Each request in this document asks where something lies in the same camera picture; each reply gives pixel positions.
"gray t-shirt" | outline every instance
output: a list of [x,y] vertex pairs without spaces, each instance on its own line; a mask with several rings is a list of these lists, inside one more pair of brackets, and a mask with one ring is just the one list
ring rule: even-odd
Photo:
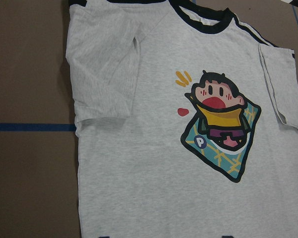
[[70,7],[83,238],[298,238],[294,52],[228,8],[116,2]]

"heathered gray fabric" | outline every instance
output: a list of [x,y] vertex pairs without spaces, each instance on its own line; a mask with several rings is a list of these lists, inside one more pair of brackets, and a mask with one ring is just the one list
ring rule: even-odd
[[[168,1],[89,0],[70,12],[83,238],[298,238],[292,50],[259,44],[234,20],[217,34],[201,33]],[[261,108],[240,182],[180,141],[197,113],[184,94],[203,70],[224,73]],[[177,71],[192,82],[177,84]]]

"black collar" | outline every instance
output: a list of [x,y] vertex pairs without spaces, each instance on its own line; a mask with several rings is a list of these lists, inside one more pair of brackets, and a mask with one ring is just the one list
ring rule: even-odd
[[[234,13],[232,13],[228,8],[224,11],[212,10],[210,8],[198,6],[189,0],[169,0],[170,5],[174,8],[176,13],[190,26],[194,27],[198,31],[206,34],[216,34],[223,31],[228,27],[230,22],[234,17]],[[192,12],[195,12],[200,17],[219,21],[215,25],[204,25],[202,22],[192,20],[185,12],[182,11],[180,7],[188,9]]]

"shirt sleeve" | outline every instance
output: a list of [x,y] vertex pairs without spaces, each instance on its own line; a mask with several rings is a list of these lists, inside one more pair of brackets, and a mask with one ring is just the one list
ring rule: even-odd
[[70,7],[66,58],[75,124],[131,114],[139,66],[139,24],[106,0]]
[[259,44],[268,92],[280,121],[298,129],[298,84],[294,51]]

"red spot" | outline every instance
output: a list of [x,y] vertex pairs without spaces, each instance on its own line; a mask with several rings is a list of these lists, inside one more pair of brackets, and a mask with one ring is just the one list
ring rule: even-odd
[[184,117],[189,114],[189,110],[186,108],[178,108],[178,114]]
[[202,103],[210,108],[226,108],[225,103],[218,97],[207,98]]

